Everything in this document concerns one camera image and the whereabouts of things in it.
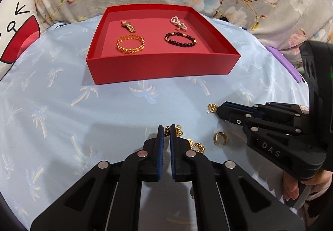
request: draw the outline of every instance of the gold chain bracelet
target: gold chain bracelet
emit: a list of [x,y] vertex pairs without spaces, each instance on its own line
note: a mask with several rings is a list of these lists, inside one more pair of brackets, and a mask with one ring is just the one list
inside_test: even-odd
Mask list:
[[[136,39],[138,41],[141,42],[141,46],[134,48],[134,49],[127,49],[124,47],[120,46],[120,43],[122,43],[124,40],[128,40],[128,39]],[[122,52],[124,54],[130,54],[130,53],[137,53],[137,52],[141,52],[144,48],[144,38],[142,36],[138,36],[138,35],[126,35],[126,36],[122,36],[120,39],[117,40],[117,50],[119,52]]]
[[[181,126],[180,125],[176,126],[176,135],[177,135],[177,137],[183,135],[183,132],[181,131]],[[169,126],[166,126],[164,128],[164,136],[165,137],[170,137],[170,127]],[[194,143],[191,139],[187,139],[187,140],[189,141],[189,145],[191,147],[191,150],[193,150],[195,152],[198,152],[198,153],[201,153],[201,154],[204,154],[205,147],[202,144]]]

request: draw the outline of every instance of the white pillow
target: white pillow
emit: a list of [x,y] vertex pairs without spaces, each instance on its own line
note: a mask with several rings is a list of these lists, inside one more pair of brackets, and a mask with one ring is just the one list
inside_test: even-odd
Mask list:
[[0,3],[0,80],[16,59],[45,28],[37,17],[35,0],[2,0]]

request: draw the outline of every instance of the gold bracelet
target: gold bracelet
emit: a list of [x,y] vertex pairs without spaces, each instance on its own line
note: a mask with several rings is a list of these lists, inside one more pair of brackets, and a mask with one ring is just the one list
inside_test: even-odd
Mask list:
[[[119,45],[121,42],[123,42],[124,40],[128,40],[128,39],[136,39],[136,40],[140,41],[141,46],[134,48],[134,49],[127,49],[127,48],[121,47]],[[117,50],[119,52],[122,52],[125,54],[141,52],[143,50],[143,48],[144,48],[144,38],[142,36],[126,35],[126,36],[122,36],[120,39],[117,40]]]

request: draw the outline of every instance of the red box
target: red box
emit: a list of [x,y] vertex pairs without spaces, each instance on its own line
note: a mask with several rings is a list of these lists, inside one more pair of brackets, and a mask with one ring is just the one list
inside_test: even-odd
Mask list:
[[[174,16],[185,23],[184,32],[198,43],[179,47],[164,41],[175,32],[170,22]],[[129,31],[121,21],[131,22],[134,34],[145,39],[144,49],[136,54],[123,54],[116,48],[117,40]],[[173,40],[186,42],[182,37]],[[134,39],[121,43],[136,48]],[[188,6],[170,4],[129,4],[108,7],[101,18],[87,55],[87,64],[95,84],[147,80],[167,77],[228,74],[240,54],[204,17]]]

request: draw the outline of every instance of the light blue bedsheet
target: light blue bedsheet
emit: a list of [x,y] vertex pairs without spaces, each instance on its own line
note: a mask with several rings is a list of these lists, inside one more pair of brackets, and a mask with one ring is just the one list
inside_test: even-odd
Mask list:
[[[308,87],[251,34],[210,20],[241,58],[229,75],[95,86],[86,54],[99,17],[50,30],[0,82],[0,191],[20,221],[32,221],[101,160],[124,160],[158,125],[181,125],[212,161],[235,161],[277,198],[281,170],[245,145],[240,126],[206,114],[207,104],[278,101],[308,105]],[[215,146],[224,131],[229,143]],[[139,230],[196,230],[190,183],[174,183],[169,148],[160,183],[144,183]]]

